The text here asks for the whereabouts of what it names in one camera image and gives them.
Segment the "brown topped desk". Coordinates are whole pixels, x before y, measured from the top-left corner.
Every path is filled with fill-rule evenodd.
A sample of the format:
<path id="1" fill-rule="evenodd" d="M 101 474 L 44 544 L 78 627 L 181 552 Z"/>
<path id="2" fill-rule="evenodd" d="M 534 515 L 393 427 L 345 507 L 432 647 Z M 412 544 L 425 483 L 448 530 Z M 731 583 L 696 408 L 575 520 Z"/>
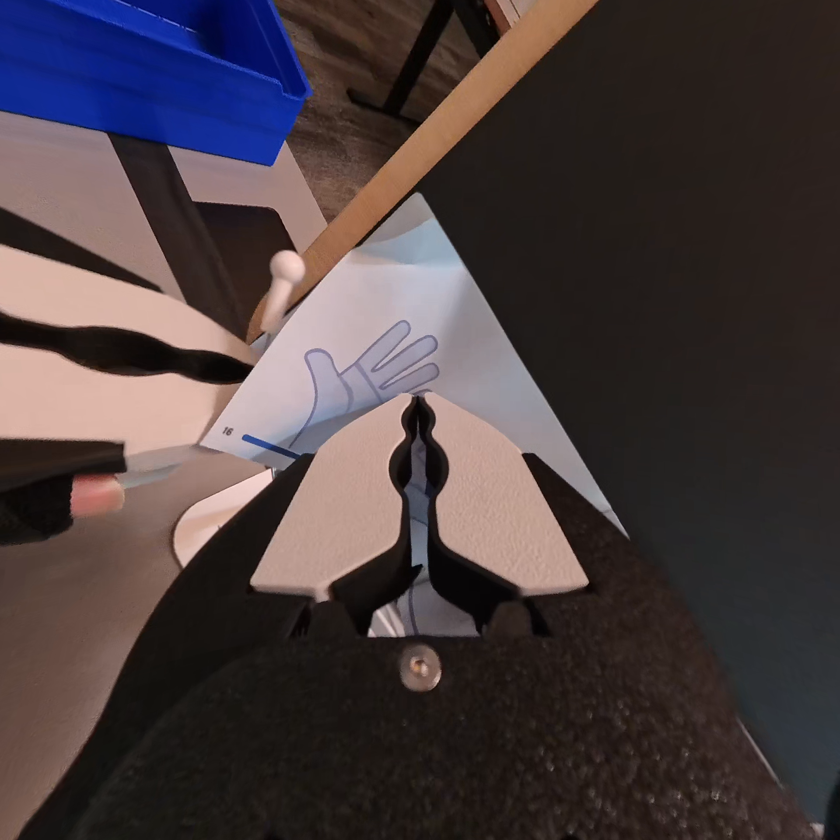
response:
<path id="1" fill-rule="evenodd" d="M 434 1 L 413 45 L 382 102 L 349 88 L 348 99 L 357 107 L 380 113 L 413 129 L 423 120 L 404 113 L 405 105 L 438 45 L 449 21 L 456 16 L 479 58 L 527 13 L 533 1 Z"/>

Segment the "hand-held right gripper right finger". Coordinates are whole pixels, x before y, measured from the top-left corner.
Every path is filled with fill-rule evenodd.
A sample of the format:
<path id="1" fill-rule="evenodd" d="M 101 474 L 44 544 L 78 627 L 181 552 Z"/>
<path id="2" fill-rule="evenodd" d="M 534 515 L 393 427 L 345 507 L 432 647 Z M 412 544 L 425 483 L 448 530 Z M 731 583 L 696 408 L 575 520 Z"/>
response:
<path id="1" fill-rule="evenodd" d="M 433 546 L 515 597 L 583 590 L 587 575 L 520 448 L 434 393 L 423 420 Z"/>

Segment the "lego instruction booklet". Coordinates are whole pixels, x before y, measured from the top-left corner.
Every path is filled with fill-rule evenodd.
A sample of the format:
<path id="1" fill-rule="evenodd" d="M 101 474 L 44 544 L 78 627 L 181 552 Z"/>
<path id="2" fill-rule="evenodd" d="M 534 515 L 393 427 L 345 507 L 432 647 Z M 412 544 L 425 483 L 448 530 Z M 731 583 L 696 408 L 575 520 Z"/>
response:
<path id="1" fill-rule="evenodd" d="M 573 612 L 599 588 L 587 556 L 610 508 L 557 412 L 420 196 L 353 250 L 287 317 L 257 341 L 259 360 L 204 443 L 285 469 L 229 528 L 243 539 L 245 583 L 255 572 L 319 448 L 341 428 L 396 396 L 416 398 L 408 536 L 397 549 L 337 584 L 340 602 L 368 630 L 374 611 L 399 602 L 409 634 L 465 634 L 526 615 L 536 635 L 555 635 L 558 611 Z M 434 393 L 486 421 L 518 446 L 570 542 L 589 584 L 557 595 L 517 596 L 446 558 L 428 535 L 434 491 L 427 481 L 424 397 Z"/>

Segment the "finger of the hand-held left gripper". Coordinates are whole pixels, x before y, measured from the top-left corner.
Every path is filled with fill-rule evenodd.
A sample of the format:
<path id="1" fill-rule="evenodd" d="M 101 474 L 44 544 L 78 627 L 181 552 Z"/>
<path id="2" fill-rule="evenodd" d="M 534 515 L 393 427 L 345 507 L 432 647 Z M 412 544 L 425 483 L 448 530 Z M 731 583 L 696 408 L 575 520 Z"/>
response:
<path id="1" fill-rule="evenodd" d="M 237 389 L 175 373 L 103 373 L 3 345 L 1 437 L 111 442 L 127 460 L 187 460 Z"/>
<path id="2" fill-rule="evenodd" d="M 255 364 L 247 344 L 182 301 L 5 245 L 1 309 L 4 353 L 203 384 L 241 383 Z"/>

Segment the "blue plastic bin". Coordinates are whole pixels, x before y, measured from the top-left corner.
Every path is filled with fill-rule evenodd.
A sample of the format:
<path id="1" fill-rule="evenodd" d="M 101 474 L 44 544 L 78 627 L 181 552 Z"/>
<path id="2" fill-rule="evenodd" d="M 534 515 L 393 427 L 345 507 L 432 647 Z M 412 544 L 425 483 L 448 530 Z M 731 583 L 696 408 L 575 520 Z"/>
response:
<path id="1" fill-rule="evenodd" d="M 312 90 L 271 1 L 2 1 L 1 109 L 271 166 Z"/>

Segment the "white book stand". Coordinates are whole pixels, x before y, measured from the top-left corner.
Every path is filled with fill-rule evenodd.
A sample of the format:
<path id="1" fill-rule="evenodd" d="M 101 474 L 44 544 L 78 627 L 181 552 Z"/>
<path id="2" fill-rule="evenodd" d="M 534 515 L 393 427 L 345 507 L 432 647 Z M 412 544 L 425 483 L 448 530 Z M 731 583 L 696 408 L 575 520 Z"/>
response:
<path id="1" fill-rule="evenodd" d="M 417 189 L 773 767 L 838 790 L 838 2 L 596 2 Z"/>

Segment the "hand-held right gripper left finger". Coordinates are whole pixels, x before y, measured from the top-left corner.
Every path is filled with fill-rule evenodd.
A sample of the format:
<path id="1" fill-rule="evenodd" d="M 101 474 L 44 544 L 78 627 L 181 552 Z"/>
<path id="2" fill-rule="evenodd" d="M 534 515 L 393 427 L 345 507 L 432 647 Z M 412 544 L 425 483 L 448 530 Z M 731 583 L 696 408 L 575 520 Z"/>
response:
<path id="1" fill-rule="evenodd" d="M 336 599 L 341 580 L 405 542 L 415 407 L 398 395 L 318 449 L 250 578 L 255 591 Z"/>

